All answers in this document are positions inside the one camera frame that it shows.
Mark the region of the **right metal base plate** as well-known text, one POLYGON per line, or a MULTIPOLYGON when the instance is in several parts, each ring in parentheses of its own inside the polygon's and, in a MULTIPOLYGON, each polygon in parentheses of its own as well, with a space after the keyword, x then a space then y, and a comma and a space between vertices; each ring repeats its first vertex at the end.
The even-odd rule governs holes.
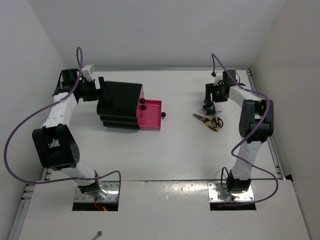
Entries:
POLYGON ((207 183, 209 202, 214 204, 253 203, 255 201, 252 185, 247 191, 228 192, 221 186, 220 181, 207 183))

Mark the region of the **small metal wrench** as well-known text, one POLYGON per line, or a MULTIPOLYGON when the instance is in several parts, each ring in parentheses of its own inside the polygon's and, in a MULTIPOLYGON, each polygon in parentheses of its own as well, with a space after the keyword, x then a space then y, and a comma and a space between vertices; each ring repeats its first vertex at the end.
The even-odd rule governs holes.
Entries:
POLYGON ((102 231, 98 231, 97 234, 91 240, 96 240, 97 238, 101 237, 102 234, 103 234, 102 231))

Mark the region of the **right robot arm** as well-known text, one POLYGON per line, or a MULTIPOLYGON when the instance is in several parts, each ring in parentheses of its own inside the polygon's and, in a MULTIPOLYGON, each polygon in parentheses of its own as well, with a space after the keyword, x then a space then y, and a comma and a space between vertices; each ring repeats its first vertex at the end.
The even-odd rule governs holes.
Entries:
POLYGON ((236 162, 227 172, 226 182, 222 187, 229 193, 241 193, 249 189, 258 151, 274 132, 274 102, 246 89, 235 70, 223 71, 218 80, 205 85, 202 108, 205 115, 212 117, 208 125, 213 130, 218 130, 224 125, 215 104, 228 100, 234 101, 241 108, 238 129, 242 143, 236 162))

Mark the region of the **metal base plate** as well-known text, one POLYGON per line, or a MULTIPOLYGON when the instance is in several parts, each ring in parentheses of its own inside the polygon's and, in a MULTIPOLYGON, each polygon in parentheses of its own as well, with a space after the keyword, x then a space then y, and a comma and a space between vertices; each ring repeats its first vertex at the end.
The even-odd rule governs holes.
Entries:
POLYGON ((209 202, 214 204, 253 203, 255 201, 252 185, 247 191, 228 192, 221 186, 220 181, 207 183, 209 202))
POLYGON ((118 181, 102 181, 101 191, 97 197, 93 193, 83 194, 77 187, 74 194, 75 203, 98 203, 115 204, 119 199, 119 182, 118 181))

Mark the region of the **black yellow scissors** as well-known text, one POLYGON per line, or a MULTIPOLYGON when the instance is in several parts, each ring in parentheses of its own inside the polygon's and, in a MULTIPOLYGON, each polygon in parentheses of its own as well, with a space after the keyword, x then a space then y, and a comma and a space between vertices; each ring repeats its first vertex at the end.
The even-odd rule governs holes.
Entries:
POLYGON ((222 128, 224 126, 223 120, 218 117, 218 112, 216 110, 215 104, 212 104, 212 110, 213 110, 213 118, 211 120, 211 125, 214 129, 222 128))

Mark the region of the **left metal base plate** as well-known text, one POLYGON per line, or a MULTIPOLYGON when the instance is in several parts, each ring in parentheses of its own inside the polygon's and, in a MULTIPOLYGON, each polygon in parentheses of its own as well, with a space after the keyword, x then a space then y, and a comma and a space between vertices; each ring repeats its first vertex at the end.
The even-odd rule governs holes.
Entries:
POLYGON ((118 181, 102 181, 101 191, 97 197, 93 193, 83 194, 77 187, 74 194, 75 203, 98 203, 115 204, 119 199, 119 182, 118 181))

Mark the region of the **orange green screwdriver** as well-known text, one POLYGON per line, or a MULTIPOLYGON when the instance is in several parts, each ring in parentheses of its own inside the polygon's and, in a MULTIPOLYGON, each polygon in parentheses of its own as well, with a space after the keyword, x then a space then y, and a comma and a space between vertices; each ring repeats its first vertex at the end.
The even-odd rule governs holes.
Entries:
POLYGON ((220 113, 221 111, 216 111, 214 109, 205 109, 204 114, 209 116, 209 115, 216 115, 217 113, 220 113))

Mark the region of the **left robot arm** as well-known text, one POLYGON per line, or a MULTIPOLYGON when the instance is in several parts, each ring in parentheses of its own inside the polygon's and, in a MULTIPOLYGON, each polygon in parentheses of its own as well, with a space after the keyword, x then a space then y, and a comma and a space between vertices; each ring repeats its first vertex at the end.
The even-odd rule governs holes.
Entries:
POLYGON ((73 178, 84 195, 104 201, 108 187, 99 179, 98 173, 80 159, 79 147, 69 129, 71 116, 80 99, 98 100, 92 64, 81 70, 62 70, 53 93, 54 106, 41 128, 32 132, 32 139, 45 169, 59 171, 73 178))

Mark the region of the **yellow black pliers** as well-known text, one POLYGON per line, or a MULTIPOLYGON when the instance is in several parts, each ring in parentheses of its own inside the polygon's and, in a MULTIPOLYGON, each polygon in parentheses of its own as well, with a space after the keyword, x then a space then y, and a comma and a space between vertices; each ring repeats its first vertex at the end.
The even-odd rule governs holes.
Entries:
POLYGON ((193 117, 195 117, 196 119, 200 120, 201 122, 203 122, 210 130, 214 131, 214 132, 218 132, 219 130, 217 128, 214 128, 211 124, 211 120, 207 117, 203 117, 197 114, 193 114, 193 117))

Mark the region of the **black drawer cabinet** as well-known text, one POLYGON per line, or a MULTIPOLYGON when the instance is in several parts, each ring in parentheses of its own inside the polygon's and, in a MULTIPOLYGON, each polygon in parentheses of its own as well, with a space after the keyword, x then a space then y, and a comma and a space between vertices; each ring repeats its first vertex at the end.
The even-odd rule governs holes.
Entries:
POLYGON ((97 103, 96 112, 104 127, 138 130, 137 107, 141 83, 105 81, 113 95, 112 105, 97 103))

